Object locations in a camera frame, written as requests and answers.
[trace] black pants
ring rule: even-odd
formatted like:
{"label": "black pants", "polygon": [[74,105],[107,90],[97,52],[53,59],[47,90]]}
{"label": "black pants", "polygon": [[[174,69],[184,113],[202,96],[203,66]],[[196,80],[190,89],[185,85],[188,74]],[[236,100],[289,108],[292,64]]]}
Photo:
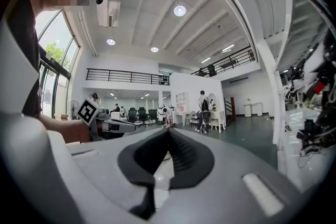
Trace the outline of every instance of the black pants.
{"label": "black pants", "polygon": [[[197,124],[197,129],[200,130],[202,127],[202,122],[203,122],[203,114],[202,112],[198,113],[198,124]],[[207,132],[209,130],[209,124],[205,124],[205,131]]]}

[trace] black metal railing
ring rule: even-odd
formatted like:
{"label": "black metal railing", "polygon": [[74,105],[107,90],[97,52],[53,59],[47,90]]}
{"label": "black metal railing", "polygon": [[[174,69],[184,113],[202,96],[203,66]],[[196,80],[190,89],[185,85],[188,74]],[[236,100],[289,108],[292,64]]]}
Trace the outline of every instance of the black metal railing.
{"label": "black metal railing", "polygon": [[169,77],[140,72],[88,68],[86,80],[103,80],[130,83],[170,85]]}
{"label": "black metal railing", "polygon": [[[212,77],[217,74],[223,73],[227,70],[234,69],[236,67],[243,66],[249,62],[255,61],[255,56],[253,54],[251,46],[245,47],[231,55],[228,55],[221,60],[218,60],[211,65],[201,68],[200,70],[192,73],[191,75],[202,76],[202,77]],[[212,76],[209,75],[209,68],[212,68]]]}

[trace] window frame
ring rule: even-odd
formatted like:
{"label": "window frame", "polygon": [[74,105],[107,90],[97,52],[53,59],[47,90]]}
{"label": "window frame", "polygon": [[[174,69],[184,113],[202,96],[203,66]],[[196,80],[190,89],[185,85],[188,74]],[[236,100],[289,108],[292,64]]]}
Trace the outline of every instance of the window frame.
{"label": "window frame", "polygon": [[[62,15],[63,15],[63,18],[65,20],[65,23],[68,27],[68,30],[71,34],[71,38],[69,40],[69,43],[64,51],[64,54],[62,56],[62,59],[60,61],[60,63],[56,62],[52,57],[50,57],[50,55],[48,55],[48,53],[44,50],[44,48],[39,45],[39,52],[40,52],[40,66],[39,68],[41,68],[41,66],[43,65],[44,66],[44,70],[43,70],[43,73],[42,73],[42,77],[40,79],[40,86],[42,85],[42,90],[43,90],[43,94],[44,94],[44,87],[45,87],[45,82],[46,82],[46,75],[47,75],[47,72],[48,70],[50,70],[51,72],[55,73],[56,76],[55,76],[55,80],[54,80],[54,85],[53,85],[53,91],[52,91],[52,98],[51,98],[51,117],[54,119],[55,118],[55,103],[56,103],[56,91],[57,91],[57,83],[58,83],[58,78],[59,78],[59,75],[61,74],[62,76],[64,76],[66,79],[67,79],[67,83],[66,83],[66,88],[67,90],[69,89],[69,82],[70,82],[70,78],[71,78],[71,72],[72,72],[72,69],[74,67],[74,63],[76,61],[76,58],[77,58],[77,55],[78,55],[78,52],[80,50],[80,46],[76,40],[76,37],[74,35],[74,32],[72,31],[70,25],[69,25],[69,21],[68,21],[68,18],[66,16],[66,13],[63,9],[60,9],[50,20],[49,22],[46,24],[46,26],[42,29],[41,33],[39,34],[37,40],[38,42],[41,40],[42,36],[45,34],[46,30],[49,28],[49,26],[51,25],[51,23],[55,20],[55,18],[62,12]],[[68,50],[71,46],[71,43],[75,41],[76,43],[76,51],[73,55],[73,58],[71,59],[71,65],[70,65],[70,69],[69,71],[66,70],[62,65],[63,65],[63,62],[65,60],[65,57],[68,53]],[[43,110],[43,102],[42,102],[42,97],[41,97],[41,100],[40,100],[40,105],[41,105],[41,108]],[[68,94],[66,96],[66,111],[67,111],[67,102],[68,102]]]}

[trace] tree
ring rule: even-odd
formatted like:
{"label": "tree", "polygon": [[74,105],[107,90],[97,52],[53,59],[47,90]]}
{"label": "tree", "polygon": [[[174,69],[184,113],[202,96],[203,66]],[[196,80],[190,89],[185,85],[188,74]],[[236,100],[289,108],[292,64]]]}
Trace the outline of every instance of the tree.
{"label": "tree", "polygon": [[[49,53],[51,57],[53,57],[54,60],[58,63],[61,62],[61,59],[64,55],[64,49],[56,48],[56,42],[48,44],[46,47],[46,52]],[[68,57],[65,56],[62,66],[67,70],[70,69],[70,59]]]}

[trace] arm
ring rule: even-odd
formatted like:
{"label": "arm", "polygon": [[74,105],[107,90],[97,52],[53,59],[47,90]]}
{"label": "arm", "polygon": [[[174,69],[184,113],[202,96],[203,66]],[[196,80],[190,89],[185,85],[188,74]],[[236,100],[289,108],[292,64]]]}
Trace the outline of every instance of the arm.
{"label": "arm", "polygon": [[89,128],[81,120],[57,121],[42,114],[36,116],[47,130],[59,132],[65,143],[90,142]]}

